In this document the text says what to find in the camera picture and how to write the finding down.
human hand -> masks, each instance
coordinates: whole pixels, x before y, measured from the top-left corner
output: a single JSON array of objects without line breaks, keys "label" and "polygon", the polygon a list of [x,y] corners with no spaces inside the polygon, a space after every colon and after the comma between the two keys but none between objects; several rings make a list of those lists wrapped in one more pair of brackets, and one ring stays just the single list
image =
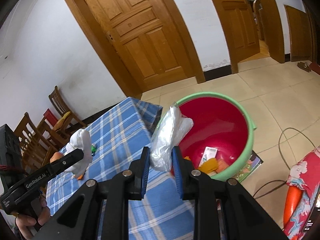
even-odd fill
[{"label": "human hand", "polygon": [[[47,207],[47,202],[42,196],[40,197],[40,203],[42,206],[42,211],[38,217],[38,222],[41,226],[43,226],[50,218],[50,209]],[[36,220],[27,215],[19,214],[16,219],[16,224],[23,237],[26,240],[31,240],[33,235],[28,227],[34,226],[36,224]]]}]

blue gripper pad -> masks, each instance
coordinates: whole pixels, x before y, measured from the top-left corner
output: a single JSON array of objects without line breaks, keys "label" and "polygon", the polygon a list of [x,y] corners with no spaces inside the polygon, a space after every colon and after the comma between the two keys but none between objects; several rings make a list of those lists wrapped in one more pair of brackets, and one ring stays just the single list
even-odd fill
[{"label": "blue gripper pad", "polygon": [[180,169],[178,154],[181,155],[179,147],[174,147],[172,149],[172,166],[174,171],[174,177],[176,179],[178,194],[180,198],[183,198],[183,178],[182,178],[182,173]]},{"label": "blue gripper pad", "polygon": [[150,168],[150,148],[144,147],[142,150],[140,161],[143,161],[144,167],[141,176],[141,198],[144,197],[147,190],[147,182],[149,176],[149,168]]}]

wooden chair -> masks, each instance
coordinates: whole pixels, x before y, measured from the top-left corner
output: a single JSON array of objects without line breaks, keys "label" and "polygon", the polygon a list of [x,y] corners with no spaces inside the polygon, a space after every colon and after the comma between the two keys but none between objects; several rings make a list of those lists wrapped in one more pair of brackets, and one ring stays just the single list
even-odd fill
[{"label": "wooden chair", "polygon": [[84,128],[87,127],[87,125],[82,122],[63,101],[57,86],[54,87],[54,91],[49,95],[49,100],[61,115],[60,120],[55,124],[53,130],[65,137],[65,139],[70,139],[71,134],[66,133],[66,128],[71,125],[71,121],[73,119],[75,119]]},{"label": "wooden chair", "polygon": [[44,137],[46,137],[45,133],[47,132],[49,135],[47,140],[51,142],[58,150],[60,150],[69,142],[69,140],[61,137],[56,131],[52,130],[45,120],[45,117],[42,118],[37,126],[37,129]]},{"label": "wooden chair", "polygon": [[24,114],[14,133],[20,140],[22,167],[28,173],[47,164],[57,152],[57,148],[31,122],[28,113]]}]

yellow cushion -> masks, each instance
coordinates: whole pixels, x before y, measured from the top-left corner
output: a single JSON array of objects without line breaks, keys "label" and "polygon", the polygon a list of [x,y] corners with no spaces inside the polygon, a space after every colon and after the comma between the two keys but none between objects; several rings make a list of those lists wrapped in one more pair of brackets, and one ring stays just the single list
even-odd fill
[{"label": "yellow cushion", "polygon": [[59,129],[62,127],[62,125],[64,124],[65,120],[70,116],[70,114],[71,114],[70,111],[69,111],[69,112],[66,112],[66,113],[64,114],[64,116],[61,117],[61,118],[59,119],[59,121],[57,121],[57,123],[54,125],[54,127],[52,128],[52,130],[54,130],[54,131],[59,130]]}]

beige floor tile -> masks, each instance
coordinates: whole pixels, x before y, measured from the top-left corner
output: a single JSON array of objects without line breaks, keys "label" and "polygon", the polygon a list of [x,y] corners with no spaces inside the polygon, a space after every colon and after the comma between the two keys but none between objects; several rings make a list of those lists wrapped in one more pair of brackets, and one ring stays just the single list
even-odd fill
[{"label": "beige floor tile", "polygon": [[320,83],[315,79],[292,86],[303,105],[314,118],[320,118]]},{"label": "beige floor tile", "polygon": [[[303,130],[317,121],[292,87],[282,89],[278,92],[268,93],[260,96],[260,98],[276,119],[281,130],[287,127]],[[294,130],[285,132],[287,138],[295,134],[297,134],[297,132]]]},{"label": "beige floor tile", "polygon": [[263,67],[263,66],[269,66],[269,65],[274,65],[277,64],[278,62],[275,61],[271,57],[265,57],[265,58],[260,58],[260,59],[255,59],[255,60],[250,60],[242,63],[238,63],[238,68],[239,72],[253,69],[253,68],[258,68],[258,67]]},{"label": "beige floor tile", "polygon": [[155,88],[155,89],[152,89],[152,90],[149,90],[149,91],[146,91],[146,92],[143,92],[141,100],[142,101],[146,101],[146,100],[151,99],[151,98],[159,97],[160,96],[160,91],[161,91],[161,87]]},{"label": "beige floor tile", "polygon": [[298,68],[297,64],[294,64],[294,62],[286,62],[284,64],[279,63],[270,66],[269,69],[278,76],[281,76],[290,86],[314,78],[311,72],[306,72]]},{"label": "beige floor tile", "polygon": [[[271,184],[273,184],[272,188],[274,188],[281,184],[281,182],[274,182]],[[288,189],[289,186],[284,185],[276,191],[257,199],[257,202],[260,204],[260,206],[263,207],[263,209],[269,214],[270,217],[273,218],[280,228],[283,228],[283,213]]]},{"label": "beige floor tile", "polygon": [[258,96],[289,86],[270,66],[239,72],[238,75]]},{"label": "beige floor tile", "polygon": [[156,97],[156,98],[151,98],[148,100],[145,100],[146,102],[155,104],[155,105],[160,105],[160,96]]},{"label": "beige floor tile", "polygon": [[[280,147],[288,164],[290,166],[294,165],[296,161],[289,144],[287,142],[283,142],[280,144]],[[265,183],[275,179],[287,180],[289,175],[289,169],[281,159],[278,146],[259,153],[259,156],[264,161],[263,164],[242,182],[242,185],[251,195],[253,195]],[[279,184],[281,184],[281,182],[270,183],[261,189],[257,193],[256,197],[268,192]],[[278,225],[281,225],[282,223],[287,190],[288,187],[283,186],[273,193],[257,200]]]},{"label": "beige floor tile", "polygon": [[161,87],[161,95],[185,88],[185,87],[189,87],[192,85],[196,85],[197,84],[197,80],[196,77],[192,77],[192,78],[187,78],[187,79],[183,79],[165,86]]},{"label": "beige floor tile", "polygon": [[169,106],[173,103],[178,101],[179,99],[188,96],[193,93],[201,92],[200,84],[196,84],[193,86],[189,86],[183,89],[179,89],[164,95],[160,96],[160,105],[163,106],[163,113],[166,112]]},{"label": "beige floor tile", "polygon": [[281,129],[270,111],[259,97],[241,102],[254,121],[257,129],[254,131],[253,150],[256,153],[267,150],[278,144]]},{"label": "beige floor tile", "polygon": [[200,84],[200,86],[203,91],[222,93],[237,101],[243,101],[256,96],[238,74],[213,79]]},{"label": "beige floor tile", "polygon": [[[280,147],[288,165],[290,167],[295,165],[296,160],[288,142],[281,143]],[[284,161],[280,156],[278,146],[274,146],[259,153],[258,155],[263,160],[263,164],[261,164],[261,166],[254,171],[253,174],[251,174],[241,183],[251,195],[253,195],[263,184],[275,179],[287,180],[289,176],[289,169],[284,164]],[[276,185],[277,184],[275,182],[275,184],[269,184],[268,186],[265,186],[256,196],[268,192]]]},{"label": "beige floor tile", "polygon": [[[320,145],[320,120],[303,130],[303,133],[318,147]],[[290,138],[288,142],[297,161],[300,161],[314,148],[309,140],[300,133]]]}]

